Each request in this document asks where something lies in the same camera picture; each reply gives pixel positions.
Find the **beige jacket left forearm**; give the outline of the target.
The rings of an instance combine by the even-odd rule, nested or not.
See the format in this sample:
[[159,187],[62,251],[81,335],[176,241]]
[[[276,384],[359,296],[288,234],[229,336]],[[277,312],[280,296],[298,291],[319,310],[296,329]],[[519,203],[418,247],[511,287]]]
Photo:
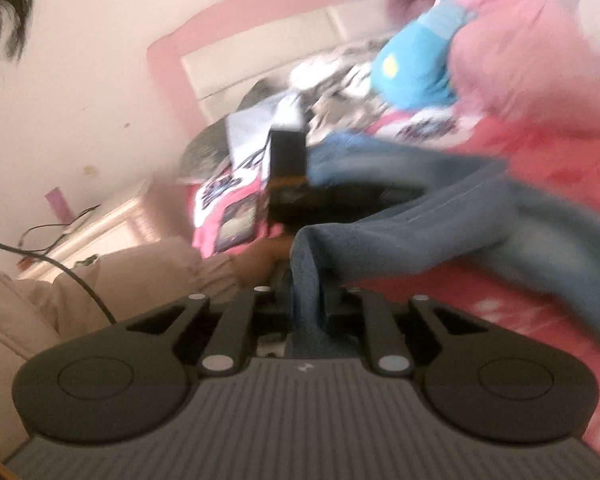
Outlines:
[[[202,258],[179,238],[104,255],[76,275],[118,321],[190,294],[226,299],[239,285],[232,258]],[[0,272],[0,362],[20,363],[106,325],[95,301],[67,273],[46,282]]]

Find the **left hand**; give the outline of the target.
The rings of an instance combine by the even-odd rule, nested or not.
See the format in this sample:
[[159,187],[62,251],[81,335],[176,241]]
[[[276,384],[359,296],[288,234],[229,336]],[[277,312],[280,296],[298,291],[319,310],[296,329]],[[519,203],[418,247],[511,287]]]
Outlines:
[[243,252],[231,256],[240,286],[257,287],[268,284],[275,269],[290,258],[292,235],[260,238]]

